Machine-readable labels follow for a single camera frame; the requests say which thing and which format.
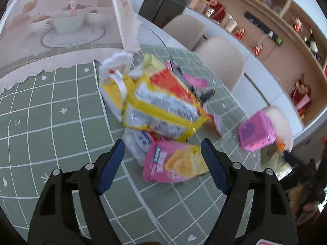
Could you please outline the purple wrapper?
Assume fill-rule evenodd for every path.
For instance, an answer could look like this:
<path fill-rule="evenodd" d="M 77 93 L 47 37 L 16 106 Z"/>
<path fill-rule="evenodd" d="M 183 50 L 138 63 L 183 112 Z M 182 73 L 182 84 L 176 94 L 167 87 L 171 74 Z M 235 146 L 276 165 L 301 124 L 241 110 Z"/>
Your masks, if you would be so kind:
<path fill-rule="evenodd" d="M 215 131 L 215 133 L 221 137 L 221 130 L 222 130 L 222 117 L 216 114 L 209 114 L 209 124 L 211 128 Z"/>

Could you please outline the pink snack packet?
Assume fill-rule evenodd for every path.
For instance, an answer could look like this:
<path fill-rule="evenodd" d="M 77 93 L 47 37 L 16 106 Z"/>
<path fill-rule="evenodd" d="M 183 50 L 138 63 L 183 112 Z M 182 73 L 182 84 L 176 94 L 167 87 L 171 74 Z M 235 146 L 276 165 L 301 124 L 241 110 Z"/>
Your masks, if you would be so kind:
<path fill-rule="evenodd" d="M 146 182 L 180 183 L 208 172 L 199 145 L 153 142 L 143 163 Z"/>

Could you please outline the orange snack bag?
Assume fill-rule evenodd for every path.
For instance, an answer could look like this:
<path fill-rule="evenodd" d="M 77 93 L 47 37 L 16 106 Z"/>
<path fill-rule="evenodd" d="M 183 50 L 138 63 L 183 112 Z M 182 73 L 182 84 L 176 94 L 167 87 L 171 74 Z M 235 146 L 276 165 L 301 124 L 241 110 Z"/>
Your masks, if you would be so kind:
<path fill-rule="evenodd" d="M 142 75 L 128 92 L 122 122 L 126 128 L 154 132 L 186 142 L 209 125 L 205 102 L 196 96 L 154 55 L 145 54 Z"/>

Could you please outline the beige chair with cushion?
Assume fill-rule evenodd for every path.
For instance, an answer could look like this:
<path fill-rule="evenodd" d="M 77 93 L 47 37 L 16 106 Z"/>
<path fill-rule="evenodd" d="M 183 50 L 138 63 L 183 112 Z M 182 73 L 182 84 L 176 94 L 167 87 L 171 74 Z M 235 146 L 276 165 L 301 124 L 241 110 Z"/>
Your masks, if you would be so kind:
<path fill-rule="evenodd" d="M 291 151 L 294 144 L 293 131 L 283 111 L 276 106 L 267 106 L 263 111 L 272 121 L 276 135 L 286 142 L 285 149 Z"/>

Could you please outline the green checked tablecloth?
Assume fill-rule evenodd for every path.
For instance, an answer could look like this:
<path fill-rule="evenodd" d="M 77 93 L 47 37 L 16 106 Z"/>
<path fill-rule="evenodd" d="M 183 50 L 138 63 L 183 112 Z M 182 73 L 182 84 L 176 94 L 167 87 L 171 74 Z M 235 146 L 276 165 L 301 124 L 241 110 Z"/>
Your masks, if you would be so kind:
<path fill-rule="evenodd" d="M 238 141 L 237 126 L 245 113 L 197 55 L 144 45 L 134 65 L 147 53 L 162 61 L 172 58 L 184 73 L 207 79 L 216 91 L 208 109 L 222 117 L 221 135 L 204 126 L 189 143 L 198 145 L 208 138 L 230 160 L 260 170 L 259 153 L 242 150 Z M 70 172 L 96 161 L 124 134 L 98 92 L 98 68 L 91 58 L 31 76 L 1 94 L 1 208 L 23 238 L 51 172 Z M 203 244 L 225 199 L 209 174 L 179 184 L 146 182 L 142 167 L 126 152 L 101 202 L 123 244 Z"/>

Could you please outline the black grey wrapper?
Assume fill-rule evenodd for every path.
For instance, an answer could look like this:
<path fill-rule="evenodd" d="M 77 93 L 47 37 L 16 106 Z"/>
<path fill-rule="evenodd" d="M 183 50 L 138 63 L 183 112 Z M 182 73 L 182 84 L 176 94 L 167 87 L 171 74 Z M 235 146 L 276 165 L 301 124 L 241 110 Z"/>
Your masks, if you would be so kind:
<path fill-rule="evenodd" d="M 170 56 L 169 60 L 171 62 L 174 62 L 172 56 Z M 196 98 L 199 100 L 201 105 L 203 105 L 205 102 L 207 102 L 207 100 L 209 100 L 216 92 L 215 89 L 204 91 L 204 90 L 202 90 L 204 88 L 192 87 L 191 85 L 189 85 L 187 82 L 184 81 L 184 79 L 182 78 L 182 75 L 178 74 L 177 70 L 174 69 L 174 71 L 172 71 L 172 73 L 196 96 Z"/>

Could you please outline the pink stick wrapper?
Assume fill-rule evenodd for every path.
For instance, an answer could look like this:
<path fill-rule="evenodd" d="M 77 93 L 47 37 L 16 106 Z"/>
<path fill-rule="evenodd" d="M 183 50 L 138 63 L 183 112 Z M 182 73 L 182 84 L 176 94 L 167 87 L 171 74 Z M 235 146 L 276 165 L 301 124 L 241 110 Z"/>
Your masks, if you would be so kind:
<path fill-rule="evenodd" d="M 171 71 L 174 71 L 174 69 L 177 70 L 178 74 L 182 75 L 184 81 L 187 82 L 192 87 L 205 88 L 208 86 L 208 81 L 206 79 L 200 79 L 197 77 L 190 76 L 186 73 L 183 73 L 181 69 L 178 66 L 176 66 L 174 62 L 171 62 L 170 60 L 167 60 L 165 62 L 165 66 L 169 68 Z"/>

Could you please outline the white yellow toy cup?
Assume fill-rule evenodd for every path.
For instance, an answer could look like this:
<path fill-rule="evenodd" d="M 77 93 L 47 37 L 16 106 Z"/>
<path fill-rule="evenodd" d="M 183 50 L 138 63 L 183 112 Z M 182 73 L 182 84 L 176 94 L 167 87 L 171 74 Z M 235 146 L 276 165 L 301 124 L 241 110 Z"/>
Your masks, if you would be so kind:
<path fill-rule="evenodd" d="M 128 92 L 135 86 L 128 75 L 133 60 L 132 53 L 120 51 L 105 59 L 99 67 L 100 93 L 119 122 L 122 122 Z"/>

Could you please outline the beige chair middle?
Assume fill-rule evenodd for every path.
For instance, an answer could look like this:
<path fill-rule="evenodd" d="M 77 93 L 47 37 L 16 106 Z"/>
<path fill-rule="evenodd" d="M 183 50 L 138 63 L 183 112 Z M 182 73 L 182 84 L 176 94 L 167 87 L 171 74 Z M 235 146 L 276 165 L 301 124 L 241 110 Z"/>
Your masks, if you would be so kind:
<path fill-rule="evenodd" d="M 196 50 L 199 59 L 233 92 L 245 72 L 245 59 L 241 52 L 220 37 L 210 37 Z"/>

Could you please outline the red doll figurine right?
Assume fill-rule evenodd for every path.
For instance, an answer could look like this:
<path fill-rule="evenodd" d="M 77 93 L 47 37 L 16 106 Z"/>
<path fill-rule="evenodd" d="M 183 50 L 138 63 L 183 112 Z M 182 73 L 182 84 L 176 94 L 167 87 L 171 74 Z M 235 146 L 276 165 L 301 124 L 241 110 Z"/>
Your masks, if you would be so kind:
<path fill-rule="evenodd" d="M 254 53 L 255 56 L 260 56 L 261 51 L 263 50 L 263 48 L 264 48 L 263 43 L 259 43 L 258 45 L 256 45 L 256 46 L 252 49 L 252 51 L 253 51 L 253 53 Z"/>

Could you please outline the red doll figurine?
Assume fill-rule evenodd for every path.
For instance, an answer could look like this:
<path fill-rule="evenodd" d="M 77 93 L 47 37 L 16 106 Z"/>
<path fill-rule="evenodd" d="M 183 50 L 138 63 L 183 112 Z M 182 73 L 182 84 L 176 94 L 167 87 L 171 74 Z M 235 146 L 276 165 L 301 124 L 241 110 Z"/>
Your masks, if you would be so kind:
<path fill-rule="evenodd" d="M 241 28 L 239 30 L 237 30 L 234 35 L 239 39 L 242 40 L 243 36 L 245 35 L 245 29 Z"/>
<path fill-rule="evenodd" d="M 264 48 L 263 43 L 259 43 L 258 45 L 256 45 L 256 46 L 252 49 L 252 51 L 253 51 L 253 53 L 254 53 L 255 56 L 260 56 L 261 51 L 263 50 L 263 48 Z"/>

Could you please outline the red doll figurine left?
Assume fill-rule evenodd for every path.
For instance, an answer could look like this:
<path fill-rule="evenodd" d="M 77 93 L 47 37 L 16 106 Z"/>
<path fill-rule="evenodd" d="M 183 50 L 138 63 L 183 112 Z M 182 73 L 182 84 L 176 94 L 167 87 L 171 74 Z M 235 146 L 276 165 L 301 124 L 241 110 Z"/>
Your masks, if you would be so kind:
<path fill-rule="evenodd" d="M 237 30 L 234 35 L 239 39 L 242 40 L 243 36 L 245 35 L 245 29 L 241 28 L 239 30 Z"/>

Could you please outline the black power strip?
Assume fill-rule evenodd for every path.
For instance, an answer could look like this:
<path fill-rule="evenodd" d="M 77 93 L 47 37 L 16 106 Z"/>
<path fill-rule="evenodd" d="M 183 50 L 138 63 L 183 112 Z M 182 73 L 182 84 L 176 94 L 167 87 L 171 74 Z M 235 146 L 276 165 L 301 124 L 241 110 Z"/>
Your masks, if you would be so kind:
<path fill-rule="evenodd" d="M 283 43 L 283 39 L 279 37 L 274 31 L 272 31 L 267 25 L 265 25 L 261 20 L 251 14 L 249 11 L 244 13 L 244 17 L 248 19 L 252 24 L 254 24 L 257 28 L 259 28 L 265 35 L 268 34 L 270 39 L 274 41 L 277 46 L 281 46 Z"/>

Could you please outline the mesh food cover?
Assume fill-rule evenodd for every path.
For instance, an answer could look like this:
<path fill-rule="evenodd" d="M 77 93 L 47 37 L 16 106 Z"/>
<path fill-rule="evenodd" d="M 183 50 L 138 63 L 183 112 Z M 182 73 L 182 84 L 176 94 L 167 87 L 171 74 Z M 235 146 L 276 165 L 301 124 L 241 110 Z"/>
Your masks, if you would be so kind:
<path fill-rule="evenodd" d="M 1 90 L 52 70 L 43 59 L 111 44 L 140 48 L 130 0 L 13 0 L 1 19 Z"/>

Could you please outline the beige chair far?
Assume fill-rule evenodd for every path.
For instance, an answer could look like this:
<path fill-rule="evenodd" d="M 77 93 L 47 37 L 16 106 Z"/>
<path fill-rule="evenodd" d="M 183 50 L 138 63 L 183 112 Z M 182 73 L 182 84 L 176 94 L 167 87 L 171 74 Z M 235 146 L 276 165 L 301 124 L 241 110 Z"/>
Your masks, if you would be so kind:
<path fill-rule="evenodd" d="M 193 50 L 205 33 L 206 26 L 193 16 L 181 14 L 168 22 L 163 31 L 188 50 Z"/>

